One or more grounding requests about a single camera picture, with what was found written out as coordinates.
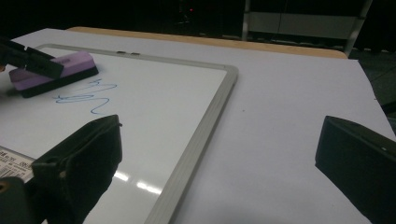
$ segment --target blue ink mark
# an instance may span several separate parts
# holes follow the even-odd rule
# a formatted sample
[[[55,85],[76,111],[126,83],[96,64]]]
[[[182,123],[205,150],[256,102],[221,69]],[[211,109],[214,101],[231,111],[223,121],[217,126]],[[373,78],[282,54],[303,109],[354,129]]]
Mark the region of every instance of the blue ink mark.
[[[99,105],[94,107],[91,110],[91,113],[100,114],[96,112],[96,110],[101,106],[107,104],[110,101],[110,99],[106,97],[95,97],[94,93],[99,91],[107,91],[110,89],[114,89],[118,86],[117,84],[102,84],[101,81],[102,81],[101,78],[96,79],[94,81],[89,82],[88,87],[76,90],[76,91],[89,90],[88,92],[71,95],[71,96],[58,95],[57,97],[54,97],[54,99],[56,99],[57,104],[68,104],[68,103],[76,103],[76,102],[84,102],[84,101],[99,101]]]

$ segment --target white label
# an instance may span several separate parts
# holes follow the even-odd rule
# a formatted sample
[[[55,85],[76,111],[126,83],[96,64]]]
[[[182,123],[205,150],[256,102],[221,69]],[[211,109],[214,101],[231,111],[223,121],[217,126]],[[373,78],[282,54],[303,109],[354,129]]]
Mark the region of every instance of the white label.
[[[24,182],[33,177],[31,164],[34,160],[17,152],[0,147],[0,178],[16,176]]]

